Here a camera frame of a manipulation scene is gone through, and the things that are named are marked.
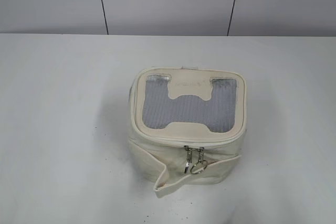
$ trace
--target zipper pull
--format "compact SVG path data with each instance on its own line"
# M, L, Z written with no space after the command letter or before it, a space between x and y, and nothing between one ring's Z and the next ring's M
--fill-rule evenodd
M193 149L189 148L189 146L184 146L185 151L187 152L187 163L185 164L184 173L186 174L189 169L189 165L192 163L192 157L193 157Z
M190 172L191 174L200 174L205 170L205 168L208 166L207 160L204 160L204 148L201 147L197 149L198 151L198 161L196 164L191 167Z

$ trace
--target bag strap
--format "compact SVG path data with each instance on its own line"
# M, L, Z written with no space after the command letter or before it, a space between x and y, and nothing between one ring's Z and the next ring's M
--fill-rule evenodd
M238 162L241 155L238 155L233 158L228 158L221 160L212 164L209 164L206 169L198 174L187 174L180 178L178 181L168 184L170 179L170 172L167 166L155 158L152 154L142 149L134 142L130 142L131 151L135 154L136 157L141 157L141 161L145 162L147 165L151 166L151 169L159 174L155 184L154 192L158 198L162 198L165 195L171 194L181 188L185 184L189 184L197 179L205 177L225 177L233 166Z

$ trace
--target bag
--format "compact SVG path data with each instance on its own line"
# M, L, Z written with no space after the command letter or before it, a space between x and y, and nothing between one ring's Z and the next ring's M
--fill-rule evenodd
M184 184L219 183L240 158L246 84L236 73L146 69L129 107L130 150L159 198Z

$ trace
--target metal ring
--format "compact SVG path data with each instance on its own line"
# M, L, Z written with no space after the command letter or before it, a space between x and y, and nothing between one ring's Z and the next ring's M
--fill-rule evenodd
M202 168L200 168L198 172L193 173L193 169L194 169L198 164L203 164L203 163L205 163L205 165L204 165ZM191 174L200 174L201 172L203 172L203 171L205 170L205 168L208 167L208 161L207 161L207 160L204 160L203 163L202 163L202 162L197 162L196 164L194 164L193 167L191 167L191 169L190 169L190 173L191 173Z

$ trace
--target mesh window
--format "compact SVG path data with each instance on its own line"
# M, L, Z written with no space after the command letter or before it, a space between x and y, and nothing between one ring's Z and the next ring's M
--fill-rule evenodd
M213 79L208 101L196 95L168 97L169 77L149 76L146 81L142 120L151 129L163 129L171 122L202 123L210 131L224 133L235 123L237 81Z

